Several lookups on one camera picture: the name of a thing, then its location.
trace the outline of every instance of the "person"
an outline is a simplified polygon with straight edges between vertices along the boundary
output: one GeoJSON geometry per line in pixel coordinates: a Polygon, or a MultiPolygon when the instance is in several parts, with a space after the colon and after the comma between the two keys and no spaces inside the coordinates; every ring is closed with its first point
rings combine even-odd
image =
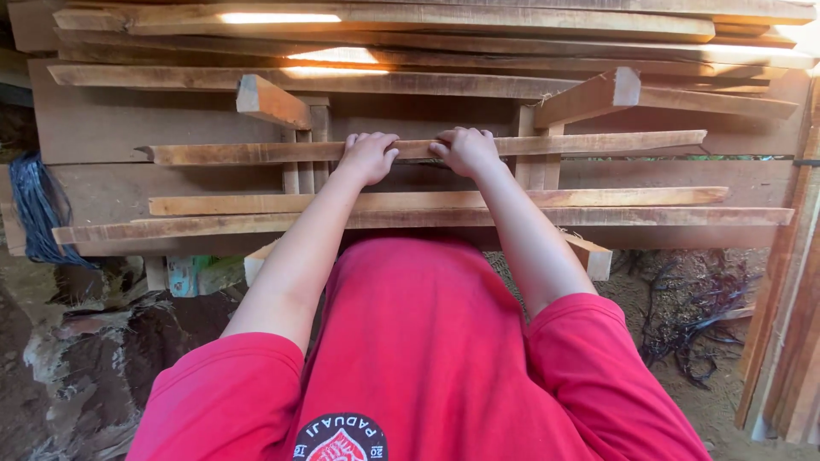
{"type": "Polygon", "coordinates": [[[709,459],[622,310],[597,295],[489,131],[457,127],[430,150],[475,181],[528,326],[458,240],[361,240],[334,264],[353,203],[390,171],[398,138],[347,138],[221,338],[157,377],[127,459],[709,459]]]}

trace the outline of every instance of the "logo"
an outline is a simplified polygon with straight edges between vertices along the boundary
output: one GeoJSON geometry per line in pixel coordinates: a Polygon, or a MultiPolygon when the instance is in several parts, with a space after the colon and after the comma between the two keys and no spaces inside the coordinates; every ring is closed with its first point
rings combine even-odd
{"type": "Polygon", "coordinates": [[[294,461],[386,461],[387,439],[375,421],[358,413],[331,413],[296,436],[294,461]]]}

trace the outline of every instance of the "red t-shirt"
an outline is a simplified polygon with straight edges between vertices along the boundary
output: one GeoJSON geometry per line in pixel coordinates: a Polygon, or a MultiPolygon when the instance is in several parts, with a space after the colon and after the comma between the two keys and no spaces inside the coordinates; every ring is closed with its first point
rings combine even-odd
{"type": "Polygon", "coordinates": [[[565,296],[524,325],[481,253],[348,249],[316,348],[228,336],[156,379],[128,460],[709,459],[623,312],[565,296]]]}

